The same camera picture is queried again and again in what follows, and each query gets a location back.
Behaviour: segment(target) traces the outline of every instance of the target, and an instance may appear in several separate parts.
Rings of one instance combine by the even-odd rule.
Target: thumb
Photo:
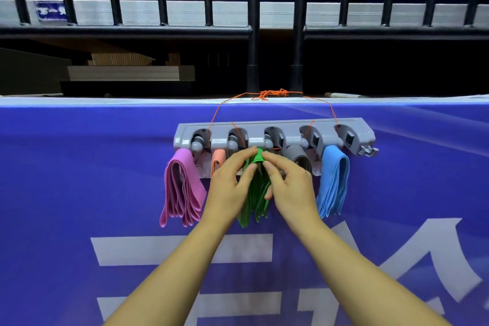
[[[268,176],[270,177],[270,181],[272,182],[272,187],[278,187],[279,185],[284,183],[282,179],[282,175],[278,171],[277,167],[269,161],[263,162],[263,167],[265,168]]]
[[[253,175],[255,175],[256,168],[256,164],[251,164],[244,170],[243,174],[241,175],[240,182],[238,183],[241,188],[248,190],[251,180],[253,179]]]

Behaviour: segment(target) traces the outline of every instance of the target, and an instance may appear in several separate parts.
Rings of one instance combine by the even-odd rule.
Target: purple elastic band
[[[168,217],[178,216],[185,227],[192,226],[202,216],[206,194],[192,152],[178,149],[165,169],[165,206],[159,224],[164,227]]]

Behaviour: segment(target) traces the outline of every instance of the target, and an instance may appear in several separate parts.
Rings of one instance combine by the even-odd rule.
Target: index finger
[[[262,156],[266,161],[269,161],[279,169],[282,169],[285,174],[289,174],[294,168],[298,167],[295,162],[289,160],[287,157],[280,156],[271,152],[264,151],[262,153]]]
[[[256,147],[247,148],[246,150],[241,150],[233,154],[229,159],[226,160],[222,168],[226,167],[230,169],[230,172],[236,174],[244,165],[247,159],[251,156],[255,156],[258,153]]]

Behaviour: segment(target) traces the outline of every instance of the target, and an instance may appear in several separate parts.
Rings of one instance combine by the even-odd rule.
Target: forearm
[[[299,239],[355,325],[448,325],[409,290],[351,249],[325,224],[306,228]]]
[[[224,233],[224,227],[212,222],[197,224],[105,325],[183,325]]]

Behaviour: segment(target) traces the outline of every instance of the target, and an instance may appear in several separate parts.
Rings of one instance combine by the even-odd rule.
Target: person's left hand
[[[257,165],[249,165],[241,175],[239,183],[236,174],[245,165],[246,160],[257,153],[256,147],[239,151],[214,172],[201,221],[211,221],[211,224],[220,225],[226,230],[229,228],[245,203]],[[266,199],[271,197],[272,190],[269,188]]]

